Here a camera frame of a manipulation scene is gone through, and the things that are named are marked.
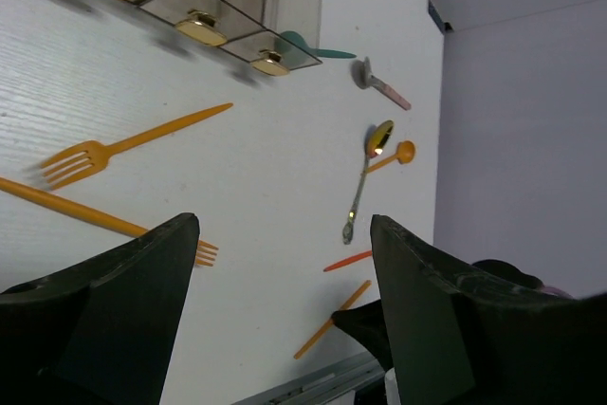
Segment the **orange fork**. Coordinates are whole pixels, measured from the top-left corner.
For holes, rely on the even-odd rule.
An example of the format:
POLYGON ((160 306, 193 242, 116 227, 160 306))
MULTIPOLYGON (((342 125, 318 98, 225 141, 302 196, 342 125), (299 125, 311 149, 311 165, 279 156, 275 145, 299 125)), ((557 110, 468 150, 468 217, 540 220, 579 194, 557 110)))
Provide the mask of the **orange fork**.
POLYGON ((81 142, 44 160, 40 165, 43 171, 42 176, 51 190, 61 189, 103 171, 112 156, 173 134, 181 129, 225 112, 232 107, 233 104, 231 102, 216 105, 165 122, 150 130, 109 145, 104 145, 95 140, 81 142))
POLYGON ((52 193, 34 189, 4 177, 1 178, 1 190, 46 209, 78 219, 84 223, 111 230, 132 238, 138 238, 149 231, 149 229, 127 222, 111 214, 101 212, 52 193))

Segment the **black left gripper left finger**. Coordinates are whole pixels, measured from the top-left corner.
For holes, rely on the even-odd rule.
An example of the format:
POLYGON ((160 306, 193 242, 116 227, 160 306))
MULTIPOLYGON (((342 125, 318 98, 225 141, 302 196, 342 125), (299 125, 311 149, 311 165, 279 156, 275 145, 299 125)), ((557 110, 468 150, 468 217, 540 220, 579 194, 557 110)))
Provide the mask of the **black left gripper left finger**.
POLYGON ((159 403, 198 236, 197 217, 181 213, 2 292, 2 403, 159 403))

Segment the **teal plastic spoon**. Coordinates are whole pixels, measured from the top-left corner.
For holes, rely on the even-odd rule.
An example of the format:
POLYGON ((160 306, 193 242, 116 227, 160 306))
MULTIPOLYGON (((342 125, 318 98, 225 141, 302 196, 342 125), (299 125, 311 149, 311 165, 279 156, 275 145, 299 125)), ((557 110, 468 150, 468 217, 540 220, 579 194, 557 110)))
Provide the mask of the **teal plastic spoon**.
POLYGON ((281 33, 281 37, 288 40, 293 45, 300 47, 301 49, 309 52, 310 54, 326 59, 356 59, 357 55, 335 49, 316 48, 308 45, 304 37, 296 31, 287 30, 281 33))

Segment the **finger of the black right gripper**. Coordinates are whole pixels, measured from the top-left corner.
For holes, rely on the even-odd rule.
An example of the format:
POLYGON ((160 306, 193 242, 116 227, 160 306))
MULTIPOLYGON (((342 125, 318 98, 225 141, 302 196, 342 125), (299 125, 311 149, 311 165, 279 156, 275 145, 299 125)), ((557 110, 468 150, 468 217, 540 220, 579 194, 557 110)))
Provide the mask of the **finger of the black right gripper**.
POLYGON ((366 348, 387 372, 394 367, 381 300, 345 311, 335 311, 334 325, 366 348))

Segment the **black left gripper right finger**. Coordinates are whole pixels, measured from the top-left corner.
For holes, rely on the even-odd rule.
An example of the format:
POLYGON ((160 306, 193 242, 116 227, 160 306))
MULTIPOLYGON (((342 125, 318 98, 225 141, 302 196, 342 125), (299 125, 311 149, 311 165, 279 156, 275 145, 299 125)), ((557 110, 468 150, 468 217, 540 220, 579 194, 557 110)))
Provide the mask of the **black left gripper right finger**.
POLYGON ((404 404, 602 404, 606 298, 514 284, 385 215, 370 235, 404 404))

